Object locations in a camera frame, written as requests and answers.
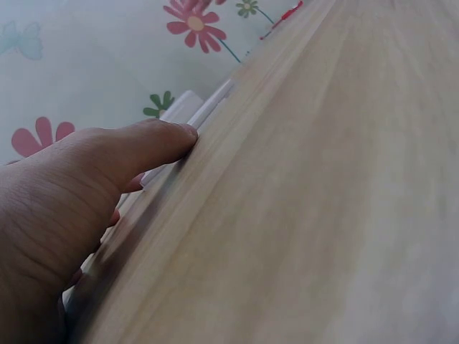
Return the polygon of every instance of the hand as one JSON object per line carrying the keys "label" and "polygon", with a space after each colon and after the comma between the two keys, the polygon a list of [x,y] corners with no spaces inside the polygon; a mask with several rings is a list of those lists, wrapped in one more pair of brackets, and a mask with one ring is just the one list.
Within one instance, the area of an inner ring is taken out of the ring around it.
{"label": "hand", "polygon": [[145,120],[81,130],[0,168],[0,343],[62,338],[62,292],[116,222],[120,195],[196,140],[188,125]]}
{"label": "hand", "polygon": [[[217,5],[221,5],[226,0],[215,0]],[[185,0],[185,11],[191,11],[197,9],[198,11],[204,11],[212,2],[212,0]]]}

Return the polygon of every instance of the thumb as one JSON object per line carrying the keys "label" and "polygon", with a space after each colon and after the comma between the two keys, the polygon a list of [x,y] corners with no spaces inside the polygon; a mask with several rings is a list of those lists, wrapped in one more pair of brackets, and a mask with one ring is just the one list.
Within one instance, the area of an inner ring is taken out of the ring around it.
{"label": "thumb", "polygon": [[197,137],[190,125],[149,119],[121,129],[81,130],[58,142],[56,149],[73,164],[96,166],[98,174],[122,191],[138,174],[185,156]]}

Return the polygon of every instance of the wooden board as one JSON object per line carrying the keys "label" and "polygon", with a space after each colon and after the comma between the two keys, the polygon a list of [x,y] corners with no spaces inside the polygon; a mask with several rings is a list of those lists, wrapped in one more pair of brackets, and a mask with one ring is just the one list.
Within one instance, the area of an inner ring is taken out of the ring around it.
{"label": "wooden board", "polygon": [[456,343],[458,18],[453,0],[300,11],[115,229],[138,244],[75,338]]}

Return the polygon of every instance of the finger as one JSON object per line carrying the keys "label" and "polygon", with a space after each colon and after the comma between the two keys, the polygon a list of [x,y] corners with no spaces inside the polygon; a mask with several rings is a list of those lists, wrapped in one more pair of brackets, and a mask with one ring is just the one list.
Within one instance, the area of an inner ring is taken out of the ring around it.
{"label": "finger", "polygon": [[115,211],[113,212],[113,215],[112,215],[112,217],[110,219],[110,222],[108,223],[108,226],[109,227],[115,226],[118,223],[118,221],[120,221],[120,217],[121,217],[120,211],[115,209]]}
{"label": "finger", "polygon": [[70,280],[65,289],[67,290],[76,285],[80,280],[81,276],[83,276],[83,271],[81,269],[78,269],[76,273],[73,274],[72,279]]}
{"label": "finger", "polygon": [[138,174],[173,163],[184,155],[197,141],[197,132],[190,125],[179,125],[150,119],[113,130],[112,152],[114,166],[105,165],[108,173],[115,173],[122,189]]}
{"label": "finger", "polygon": [[196,141],[197,132],[190,125],[149,119],[121,129],[81,130],[59,141],[54,149],[64,151],[62,160],[75,168],[86,166],[93,183],[109,181],[123,192],[138,174],[179,160]]}
{"label": "finger", "polygon": [[142,189],[141,180],[145,174],[141,173],[136,176],[129,184],[125,187],[124,192],[128,194],[129,192],[136,192]]}
{"label": "finger", "polygon": [[185,2],[185,11],[190,12],[197,4],[199,0],[186,0]]}

